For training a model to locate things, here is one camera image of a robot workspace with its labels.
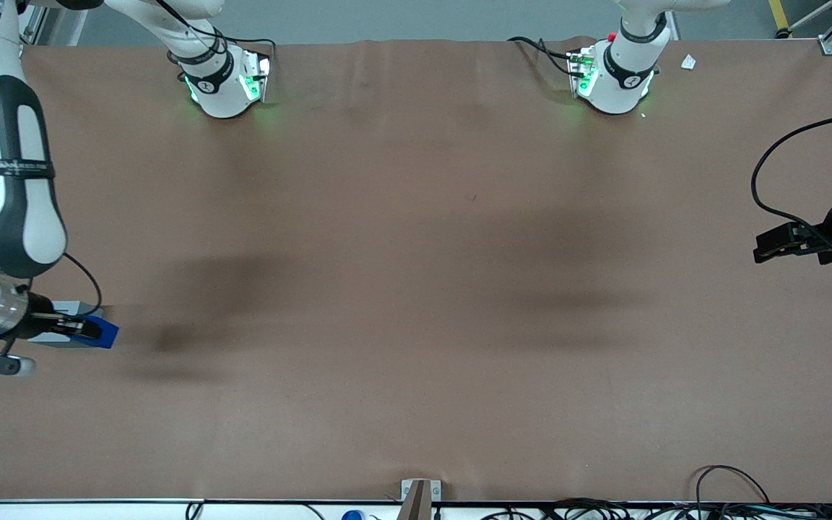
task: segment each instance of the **table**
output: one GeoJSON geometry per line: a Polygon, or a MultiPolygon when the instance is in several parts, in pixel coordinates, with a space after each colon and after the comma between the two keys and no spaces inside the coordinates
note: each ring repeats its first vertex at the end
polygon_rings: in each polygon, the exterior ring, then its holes
{"type": "MultiPolygon", "coordinates": [[[[832,501],[832,266],[756,266],[749,192],[832,116],[816,42],[670,43],[624,116],[514,43],[362,42],[279,47],[270,103],[214,121],[164,53],[27,50],[123,329],[16,346],[0,498],[688,499],[715,463],[832,501]]],[[[760,193],[819,221],[832,128],[760,193]]],[[[70,264],[34,289],[93,300],[70,264]]]]}

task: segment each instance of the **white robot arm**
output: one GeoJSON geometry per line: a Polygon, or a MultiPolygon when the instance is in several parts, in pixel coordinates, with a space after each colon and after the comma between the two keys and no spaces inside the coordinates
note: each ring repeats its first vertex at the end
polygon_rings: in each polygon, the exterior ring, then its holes
{"type": "MultiPolygon", "coordinates": [[[[56,0],[70,9],[91,9],[102,0],[56,0]]],[[[53,0],[40,0],[52,4],[53,0]]],[[[215,118],[244,111],[264,92],[268,56],[228,42],[206,17],[221,0],[109,0],[109,6],[151,30],[181,66],[191,96],[215,118]]],[[[53,184],[53,164],[43,109],[27,85],[20,63],[17,6],[0,0],[0,275],[32,279],[66,251],[66,228],[53,184]]],[[[97,316],[56,313],[49,299],[27,286],[0,279],[0,374],[25,375],[33,362],[9,354],[14,339],[42,332],[69,336],[82,345],[109,347],[116,327],[97,316]]]]}
{"type": "Polygon", "coordinates": [[[573,91],[607,114],[631,111],[647,95],[654,66],[672,34],[666,11],[699,11],[730,0],[613,0],[621,7],[620,32],[571,57],[573,91]]]}

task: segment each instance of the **metal bracket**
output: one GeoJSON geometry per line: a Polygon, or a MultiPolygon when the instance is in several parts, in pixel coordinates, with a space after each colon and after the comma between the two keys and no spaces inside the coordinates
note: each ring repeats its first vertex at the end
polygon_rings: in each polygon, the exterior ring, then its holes
{"type": "MultiPolygon", "coordinates": [[[[413,482],[416,480],[426,480],[425,478],[407,478],[406,480],[400,480],[400,500],[405,501],[407,499],[407,493],[410,492],[410,488],[413,485],[413,482]]],[[[441,480],[429,480],[429,491],[430,497],[432,497],[432,501],[439,501],[442,500],[442,481],[441,480]]]]}
{"type": "Polygon", "coordinates": [[[823,36],[823,34],[818,34],[818,43],[821,46],[821,53],[824,56],[832,56],[832,48],[826,46],[826,36],[823,36]]]}

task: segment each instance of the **green led light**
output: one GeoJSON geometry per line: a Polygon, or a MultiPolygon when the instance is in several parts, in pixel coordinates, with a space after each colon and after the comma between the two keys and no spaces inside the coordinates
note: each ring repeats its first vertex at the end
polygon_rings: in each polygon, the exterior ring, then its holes
{"type": "Polygon", "coordinates": [[[259,92],[259,82],[251,77],[246,78],[242,74],[240,74],[240,79],[242,80],[243,89],[246,91],[246,98],[250,101],[255,101],[261,97],[259,92]]]}
{"type": "Polygon", "coordinates": [[[191,92],[191,99],[195,103],[200,103],[198,101],[198,95],[194,93],[194,87],[191,86],[191,80],[188,79],[188,76],[185,76],[185,85],[188,85],[188,91],[191,92]]]}
{"type": "Polygon", "coordinates": [[[580,78],[580,95],[587,96],[592,93],[592,87],[595,86],[595,80],[599,79],[599,70],[597,68],[590,69],[589,73],[580,78]]]}

